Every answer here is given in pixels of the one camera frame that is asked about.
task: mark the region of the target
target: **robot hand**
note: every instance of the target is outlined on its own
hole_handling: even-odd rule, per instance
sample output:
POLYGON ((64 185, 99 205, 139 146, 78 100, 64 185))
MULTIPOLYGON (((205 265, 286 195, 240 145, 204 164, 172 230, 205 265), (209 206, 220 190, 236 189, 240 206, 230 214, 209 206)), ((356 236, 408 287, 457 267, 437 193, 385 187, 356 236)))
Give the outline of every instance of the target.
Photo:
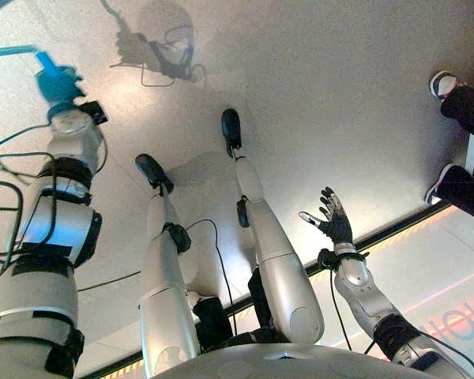
POLYGON ((36 74, 39 90, 51 106, 72 103, 75 98, 85 96, 76 86, 76 82, 82 81, 82 77, 76 74, 75 67, 56 66, 56 70, 56 75, 45 69, 36 74))
POLYGON ((329 187, 322 190, 321 202, 326 206, 319 207, 328 221, 320 220, 307 212, 299 213, 302 220, 315 225, 325 235, 330 237, 334 244, 353 243, 353 233, 348 217, 339 197, 329 187))

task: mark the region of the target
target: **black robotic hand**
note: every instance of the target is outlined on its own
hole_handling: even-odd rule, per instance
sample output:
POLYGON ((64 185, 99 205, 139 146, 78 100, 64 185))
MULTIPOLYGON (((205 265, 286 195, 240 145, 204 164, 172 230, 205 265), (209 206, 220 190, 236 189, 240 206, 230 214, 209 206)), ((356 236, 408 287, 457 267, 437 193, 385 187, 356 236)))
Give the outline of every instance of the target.
POLYGON ((320 231, 330 237, 334 244, 353 243, 351 225, 339 197, 337 197, 332 189, 326 187, 322 191, 320 200, 325 205, 325 208, 319 207, 319 210, 328 221, 320 220, 307 212, 300 212, 299 216, 308 223, 315 225, 320 231))

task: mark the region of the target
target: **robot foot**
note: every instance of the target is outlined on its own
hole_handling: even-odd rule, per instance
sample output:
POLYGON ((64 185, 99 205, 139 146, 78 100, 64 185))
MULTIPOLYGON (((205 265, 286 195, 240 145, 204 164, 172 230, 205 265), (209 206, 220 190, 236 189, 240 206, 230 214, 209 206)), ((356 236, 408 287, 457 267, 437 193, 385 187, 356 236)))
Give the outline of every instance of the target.
MULTIPOLYGON (((167 188, 167 193, 172 192, 174 189, 174 183, 172 183, 172 181, 167 178, 164 169, 161 168, 160 164, 156 162, 151 156, 148 154, 139 154, 135 158, 135 165, 154 189, 157 189, 163 184, 165 185, 165 188, 167 188)), ((163 195, 163 190, 160 190, 160 196, 163 195)))
POLYGON ((221 130, 227 142, 227 154, 233 158, 233 149, 242 147, 239 114, 235 109, 228 108, 223 112, 221 116, 221 130))

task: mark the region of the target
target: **black strap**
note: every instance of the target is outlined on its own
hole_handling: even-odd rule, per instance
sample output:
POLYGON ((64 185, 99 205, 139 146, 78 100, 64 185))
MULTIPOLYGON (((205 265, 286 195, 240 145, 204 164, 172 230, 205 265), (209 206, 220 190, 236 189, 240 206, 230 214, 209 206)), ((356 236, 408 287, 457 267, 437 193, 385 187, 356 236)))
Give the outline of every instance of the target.
POLYGON ((337 270, 339 268, 340 262, 343 259, 356 259, 357 261, 366 262, 365 258, 370 253, 342 253, 336 255, 333 251, 328 249, 321 249, 318 255, 318 265, 319 268, 323 271, 326 269, 337 270))

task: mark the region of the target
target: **person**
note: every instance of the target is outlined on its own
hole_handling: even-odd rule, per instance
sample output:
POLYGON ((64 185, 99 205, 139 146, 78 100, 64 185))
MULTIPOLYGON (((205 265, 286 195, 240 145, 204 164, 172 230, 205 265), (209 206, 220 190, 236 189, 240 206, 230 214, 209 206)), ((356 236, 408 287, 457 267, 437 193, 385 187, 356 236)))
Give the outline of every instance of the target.
MULTIPOLYGON (((432 77, 430 90, 432 95, 442 101, 442 115, 458 120, 462 128, 474 135, 474 88, 443 70, 432 77)), ((424 197, 429 205, 438 199, 448 201, 474 216, 474 178, 463 167, 448 163, 424 197)))

